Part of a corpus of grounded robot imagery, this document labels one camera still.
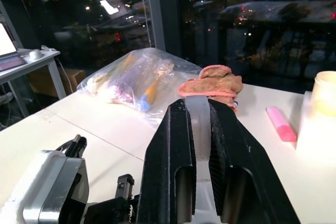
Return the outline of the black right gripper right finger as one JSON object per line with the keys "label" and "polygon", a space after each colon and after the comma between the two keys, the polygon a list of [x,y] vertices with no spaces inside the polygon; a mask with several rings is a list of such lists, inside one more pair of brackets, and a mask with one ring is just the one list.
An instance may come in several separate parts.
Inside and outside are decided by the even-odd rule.
{"label": "black right gripper right finger", "polygon": [[225,224],[300,224],[262,145],[227,105],[210,100],[217,213]]}

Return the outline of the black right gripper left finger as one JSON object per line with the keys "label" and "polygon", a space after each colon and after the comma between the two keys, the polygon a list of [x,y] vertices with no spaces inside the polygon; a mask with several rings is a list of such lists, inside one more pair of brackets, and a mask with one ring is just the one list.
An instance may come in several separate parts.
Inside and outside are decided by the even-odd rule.
{"label": "black right gripper left finger", "polygon": [[137,224],[184,224],[195,211],[196,161],[185,101],[168,106],[144,158]]}

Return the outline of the translucent yellowish plastic cup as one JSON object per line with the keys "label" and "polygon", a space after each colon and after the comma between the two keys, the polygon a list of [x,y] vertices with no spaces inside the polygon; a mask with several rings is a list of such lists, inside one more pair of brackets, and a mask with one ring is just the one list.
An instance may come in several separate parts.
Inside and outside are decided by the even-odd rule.
{"label": "translucent yellowish plastic cup", "polygon": [[315,110],[336,117],[336,71],[322,71],[316,75],[311,100]]}

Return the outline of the pink cylindrical tube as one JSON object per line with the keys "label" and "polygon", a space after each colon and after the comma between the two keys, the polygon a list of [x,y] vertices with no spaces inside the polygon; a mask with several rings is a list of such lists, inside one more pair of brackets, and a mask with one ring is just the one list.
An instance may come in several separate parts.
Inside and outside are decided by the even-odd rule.
{"label": "pink cylindrical tube", "polygon": [[285,119],[283,113],[276,106],[266,107],[266,113],[283,142],[297,141],[297,136],[294,130]]}

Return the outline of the orange tube with blue cap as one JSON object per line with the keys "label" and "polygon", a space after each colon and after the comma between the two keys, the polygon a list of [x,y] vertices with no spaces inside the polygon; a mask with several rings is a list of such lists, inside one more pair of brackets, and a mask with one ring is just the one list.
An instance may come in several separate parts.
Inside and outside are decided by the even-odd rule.
{"label": "orange tube with blue cap", "polygon": [[149,111],[151,106],[153,105],[161,79],[161,76],[157,77],[142,95],[139,101],[140,109],[142,112]]}

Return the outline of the pink and brown cloth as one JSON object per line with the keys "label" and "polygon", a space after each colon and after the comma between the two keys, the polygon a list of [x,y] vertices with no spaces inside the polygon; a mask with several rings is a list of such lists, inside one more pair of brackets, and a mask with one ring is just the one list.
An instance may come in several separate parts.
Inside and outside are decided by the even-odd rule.
{"label": "pink and brown cloth", "polygon": [[204,95],[226,104],[236,112],[235,99],[242,89],[241,76],[234,75],[231,68],[225,65],[211,65],[203,68],[198,78],[183,83],[177,92],[182,97]]}

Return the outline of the white cylindrical container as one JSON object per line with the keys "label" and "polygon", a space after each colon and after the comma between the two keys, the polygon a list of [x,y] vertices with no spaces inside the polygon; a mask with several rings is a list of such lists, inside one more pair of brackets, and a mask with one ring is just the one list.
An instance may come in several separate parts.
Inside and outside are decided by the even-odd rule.
{"label": "white cylindrical container", "polygon": [[311,96],[303,96],[296,151],[310,162],[336,166],[336,101],[312,103]]}

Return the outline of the clear plastic bag of supplies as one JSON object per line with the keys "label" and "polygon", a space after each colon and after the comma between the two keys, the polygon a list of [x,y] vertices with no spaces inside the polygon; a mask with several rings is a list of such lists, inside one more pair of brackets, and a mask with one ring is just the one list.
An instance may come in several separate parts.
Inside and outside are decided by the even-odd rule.
{"label": "clear plastic bag of supplies", "polygon": [[[122,104],[137,111],[148,123],[161,123],[167,107],[180,99],[179,87],[198,77],[201,67],[156,48],[134,50],[82,80],[77,91],[97,102]],[[157,95],[147,112],[139,101],[161,76]]]}

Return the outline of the brown cardboard box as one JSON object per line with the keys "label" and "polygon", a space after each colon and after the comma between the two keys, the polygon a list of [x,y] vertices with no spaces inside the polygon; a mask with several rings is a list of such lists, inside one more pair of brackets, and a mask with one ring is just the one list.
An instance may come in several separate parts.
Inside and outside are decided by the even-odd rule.
{"label": "brown cardboard box", "polygon": [[[65,89],[66,95],[76,91],[78,84],[85,79],[86,73],[84,70],[58,67],[58,71]],[[42,67],[27,75],[30,87],[36,93],[58,97],[54,83],[52,81],[48,67]]]}

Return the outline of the white side desk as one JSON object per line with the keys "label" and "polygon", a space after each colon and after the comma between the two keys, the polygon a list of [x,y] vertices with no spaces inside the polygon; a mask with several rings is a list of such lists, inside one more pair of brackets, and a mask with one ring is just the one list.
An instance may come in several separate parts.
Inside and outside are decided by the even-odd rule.
{"label": "white side desk", "polygon": [[42,56],[36,60],[31,60],[27,56],[24,58],[26,64],[0,72],[0,96],[7,94],[4,89],[4,84],[7,83],[24,118],[29,116],[29,112],[15,83],[17,78],[46,66],[48,67],[58,98],[61,100],[67,96],[55,61],[55,57],[60,55],[60,51],[42,50],[41,54]]}

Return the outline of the small white round object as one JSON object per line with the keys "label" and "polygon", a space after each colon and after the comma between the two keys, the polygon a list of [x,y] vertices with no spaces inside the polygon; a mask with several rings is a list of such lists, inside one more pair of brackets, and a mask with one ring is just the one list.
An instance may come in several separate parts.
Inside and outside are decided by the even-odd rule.
{"label": "small white round object", "polygon": [[29,53],[29,59],[31,61],[40,59],[43,56],[43,53],[39,49],[34,49]]}

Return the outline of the open laptop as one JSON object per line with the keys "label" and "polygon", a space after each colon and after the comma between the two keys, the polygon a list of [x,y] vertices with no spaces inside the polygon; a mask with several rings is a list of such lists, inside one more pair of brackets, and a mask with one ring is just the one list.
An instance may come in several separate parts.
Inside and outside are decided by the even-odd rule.
{"label": "open laptop", "polygon": [[25,65],[27,62],[18,54],[4,25],[0,23],[0,71]]}

